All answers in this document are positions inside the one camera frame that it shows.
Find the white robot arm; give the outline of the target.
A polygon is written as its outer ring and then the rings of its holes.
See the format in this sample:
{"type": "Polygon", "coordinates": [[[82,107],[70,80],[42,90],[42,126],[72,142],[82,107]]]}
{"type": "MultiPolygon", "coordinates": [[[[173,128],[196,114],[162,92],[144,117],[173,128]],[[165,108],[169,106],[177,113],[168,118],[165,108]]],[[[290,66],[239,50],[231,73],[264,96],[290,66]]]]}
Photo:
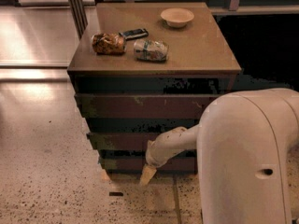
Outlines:
{"type": "Polygon", "coordinates": [[[298,144],[298,91],[231,92],[213,101],[197,125],[150,141],[140,182],[194,149],[203,224],[292,224],[287,155],[298,144]]]}

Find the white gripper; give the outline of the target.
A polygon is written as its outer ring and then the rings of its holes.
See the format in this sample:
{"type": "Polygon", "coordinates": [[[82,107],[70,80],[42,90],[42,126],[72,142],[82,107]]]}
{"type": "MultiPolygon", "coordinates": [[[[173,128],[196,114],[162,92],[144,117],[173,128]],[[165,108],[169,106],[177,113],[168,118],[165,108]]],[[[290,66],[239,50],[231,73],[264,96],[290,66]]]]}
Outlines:
{"type": "Polygon", "coordinates": [[[139,184],[146,186],[157,172],[156,168],[165,165],[164,154],[156,141],[148,141],[146,150],[146,163],[142,169],[139,184]]]}

